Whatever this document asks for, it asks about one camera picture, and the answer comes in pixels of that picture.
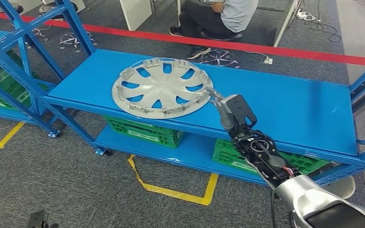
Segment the black pants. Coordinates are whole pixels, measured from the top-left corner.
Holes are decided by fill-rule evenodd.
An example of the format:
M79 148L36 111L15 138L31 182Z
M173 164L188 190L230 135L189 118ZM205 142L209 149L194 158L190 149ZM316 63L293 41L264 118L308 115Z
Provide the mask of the black pants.
M180 24L185 36L201 38L200 29L214 34L231 34L230 29L224 26L221 15L213 12L208 6L199 5L186 0L181 6Z

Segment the person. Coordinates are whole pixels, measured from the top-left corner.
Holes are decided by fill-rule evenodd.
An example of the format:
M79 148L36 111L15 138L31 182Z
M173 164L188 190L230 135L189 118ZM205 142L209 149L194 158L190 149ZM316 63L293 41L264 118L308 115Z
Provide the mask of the person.
M211 7L185 0L179 16L180 26L172 26L173 36L201 38L200 29L217 35L228 35L245 30L254 14L258 0L208 0ZM187 59L195 59L211 51L210 47L193 46Z

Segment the power strip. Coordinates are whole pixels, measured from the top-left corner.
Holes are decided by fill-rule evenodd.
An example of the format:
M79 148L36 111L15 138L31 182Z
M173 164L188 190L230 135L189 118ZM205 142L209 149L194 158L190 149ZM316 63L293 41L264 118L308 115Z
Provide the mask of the power strip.
M272 65L272 63L273 63L273 59L272 59L272 58L267 57L267 58L265 58L265 59L264 59L264 61L263 61L262 63Z
M301 11L301 9L297 12L296 18L298 18L300 20L307 20L307 21L316 19L316 17L311 15L309 12Z

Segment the yellow floor tape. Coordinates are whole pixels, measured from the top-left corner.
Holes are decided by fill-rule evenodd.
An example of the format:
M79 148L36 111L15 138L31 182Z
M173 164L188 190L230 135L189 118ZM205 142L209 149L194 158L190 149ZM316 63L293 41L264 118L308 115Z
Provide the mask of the yellow floor tape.
M5 144L20 130L20 128L24 125L24 122L18 123L1 141L0 141L0 149L2 149Z
M216 182L218 181L218 175L216 173L212 173L211 177L209 178L208 186L206 187L206 191L205 191L205 196L199 197L199 196L194 196L194 195L186 194L183 192L165 189L162 187L144 183L142 181L141 176L139 175L138 171L136 170L135 163L134 163L134 157L135 157L135 155L131 154L131 156L128 159L128 162L134 169L136 178L138 179L138 181L142 184L142 186L146 190L151 191L151 192L157 192L157 193L160 193L160 194L163 194L166 196L170 196L170 197L174 197L174 198L178 198L181 200L206 205L206 206L211 203L212 198L213 198L213 192L215 191L215 187L216 187Z

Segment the shelf board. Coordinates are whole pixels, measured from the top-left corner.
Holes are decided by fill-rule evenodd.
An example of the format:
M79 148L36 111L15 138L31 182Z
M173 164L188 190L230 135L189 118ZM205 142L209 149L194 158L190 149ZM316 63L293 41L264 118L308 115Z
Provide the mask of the shelf board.
M87 112L229 139L211 104L178 118L153 120L130 115L114 103L111 90L119 72L149 58L152 57L97 49L43 99ZM208 73L223 95L242 94L246 98L258 117L255 129L270 135L278 149L342 163L359 160L348 86L195 65Z
M120 152L141 155L163 162L266 185L258 175L212 161L215 140L215 138L203 135L186 133L180 146L172 149L116 133L107 125L96 138L95 144Z
M27 123L33 123L33 121L30 120L30 118L28 118L25 114L23 114L17 110L11 110L8 108L0 107L0 118L15 120L15 121L23 121L23 122L27 122Z

